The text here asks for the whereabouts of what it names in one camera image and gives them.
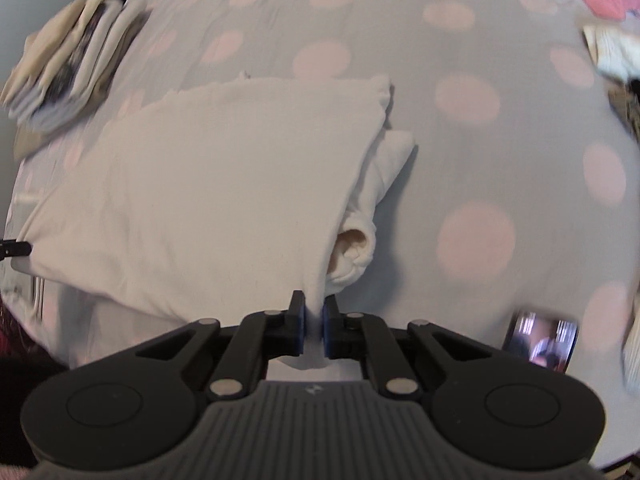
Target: folded white shirt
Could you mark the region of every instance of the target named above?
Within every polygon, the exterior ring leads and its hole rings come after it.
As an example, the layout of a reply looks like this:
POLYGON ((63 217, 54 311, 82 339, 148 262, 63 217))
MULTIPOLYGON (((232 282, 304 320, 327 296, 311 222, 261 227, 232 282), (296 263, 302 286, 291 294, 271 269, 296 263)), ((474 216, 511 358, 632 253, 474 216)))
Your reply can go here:
MULTIPOLYGON (((27 220, 18 238, 33 252, 12 266, 184 321, 237 323, 257 305, 286 308, 301 289, 319 334, 338 234, 355 218, 369 226, 356 240, 373 247, 372 205, 414 145, 382 129, 388 100, 384 76, 171 92, 105 129, 27 220)), ((340 251, 353 262, 337 262, 332 292, 370 252, 340 251)))
MULTIPOLYGON (((367 233, 367 237, 359 237, 353 233, 353 219, 370 225, 375 233, 375 226, 370 220, 372 210, 395 180, 413 145, 414 142, 409 133, 387 131, 382 132, 370 147, 366 161, 362 165, 358 183, 349 198, 348 211, 338 229, 338 239, 334 245, 334 255, 332 255, 335 269, 327 273, 325 294, 329 295, 341 290, 357 277, 356 273, 359 275, 364 272, 374 251, 375 236, 371 236, 370 232, 367 233), (351 234, 356 241, 364 241, 364 243, 357 246, 350 245, 350 239, 343 236, 344 234, 351 234)), ((17 225, 21 225, 30 216, 41 199, 41 196, 25 197, 24 199, 17 196, 14 199, 12 203, 13 218, 17 221, 17 225)), ((180 319, 151 316, 132 308, 126 308, 100 296, 97 296, 95 301, 86 298, 82 301, 65 301, 63 303, 60 303, 60 300, 49 301, 47 302, 49 311, 44 313, 42 322, 34 322, 32 315, 35 313, 33 310, 37 311, 43 308, 43 295, 68 296, 69 291, 62 292, 60 287, 63 285, 53 282, 46 282, 46 286, 43 286, 40 283, 43 281, 41 279, 35 280, 36 284, 40 284, 40 287, 36 287, 36 290, 32 291, 30 282, 24 279, 21 272, 13 270, 8 265, 8 261, 4 272, 7 274, 2 280, 2 284, 5 286, 2 294, 9 302, 8 304, 15 306, 14 315, 18 316, 21 323, 29 327, 32 338, 46 348, 47 352, 72 368, 153 339, 184 323, 180 319), (32 296, 40 297, 40 301, 36 300, 33 304, 25 301, 24 298, 32 296), (64 309, 64 326, 55 322, 61 317, 62 309, 64 309), (73 333, 74 337, 70 338, 69 333, 73 333)), ((277 368, 277 365, 276 362, 270 363, 270 376, 276 371, 287 371, 288 367, 277 368)))

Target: stack of folded clothes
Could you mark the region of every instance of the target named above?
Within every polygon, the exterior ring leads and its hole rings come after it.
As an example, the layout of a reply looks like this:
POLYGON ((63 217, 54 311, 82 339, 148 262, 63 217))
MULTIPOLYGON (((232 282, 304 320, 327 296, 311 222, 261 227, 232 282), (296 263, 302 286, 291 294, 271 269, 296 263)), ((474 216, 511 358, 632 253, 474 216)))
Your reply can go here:
POLYGON ((24 43, 0 94, 18 123, 17 160, 36 152, 107 97, 146 20, 144 0, 74 0, 24 43))

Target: metal rivet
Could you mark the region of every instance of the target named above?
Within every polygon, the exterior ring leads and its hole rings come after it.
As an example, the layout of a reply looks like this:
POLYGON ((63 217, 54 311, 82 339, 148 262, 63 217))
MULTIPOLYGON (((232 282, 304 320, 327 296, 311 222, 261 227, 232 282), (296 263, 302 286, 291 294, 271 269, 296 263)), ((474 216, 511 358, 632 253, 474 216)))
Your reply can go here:
POLYGON ((218 379, 209 385, 209 390, 219 397, 228 397, 242 391, 242 383, 235 379, 218 379))
POLYGON ((396 395, 411 395, 418 391, 418 383, 413 379, 407 379, 404 377, 396 377, 387 381, 385 388, 387 391, 396 395))
POLYGON ((203 317, 198 320, 198 323, 201 325, 215 325, 216 323, 220 323, 215 317, 203 317))

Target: bed sheet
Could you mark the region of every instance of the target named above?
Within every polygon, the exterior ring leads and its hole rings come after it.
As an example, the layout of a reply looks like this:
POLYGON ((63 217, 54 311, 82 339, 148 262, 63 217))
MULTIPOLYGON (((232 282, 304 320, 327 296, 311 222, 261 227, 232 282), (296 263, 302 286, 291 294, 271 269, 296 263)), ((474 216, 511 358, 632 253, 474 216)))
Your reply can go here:
MULTIPOLYGON (((55 186, 109 120, 170 90, 241 71, 388 73, 390 123, 418 150, 378 207, 374 261, 339 295, 343 309, 391 326, 427 318, 494 346, 518 306, 577 317, 568 373, 607 409, 594 463, 640 447, 640 400, 623 387, 620 357, 638 282, 640 157, 590 65, 580 26, 596 20, 580 0, 149 2, 110 97, 21 165, 15 196, 55 186)), ((22 321, 79 364, 87 355, 60 331, 71 318, 113 326, 124 308, 101 301, 47 284, 42 322, 22 321)), ((19 318, 20 302, 8 303, 19 318)), ((67 336, 86 346, 86 333, 67 336)))

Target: smartphone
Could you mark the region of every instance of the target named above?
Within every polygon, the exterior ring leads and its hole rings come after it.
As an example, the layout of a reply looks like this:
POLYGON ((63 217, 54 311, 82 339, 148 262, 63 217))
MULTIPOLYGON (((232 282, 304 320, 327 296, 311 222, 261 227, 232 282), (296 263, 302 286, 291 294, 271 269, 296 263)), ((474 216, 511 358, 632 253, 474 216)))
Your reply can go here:
POLYGON ((539 366, 565 372, 577 338, 575 319, 524 308, 513 315, 502 349, 539 366))

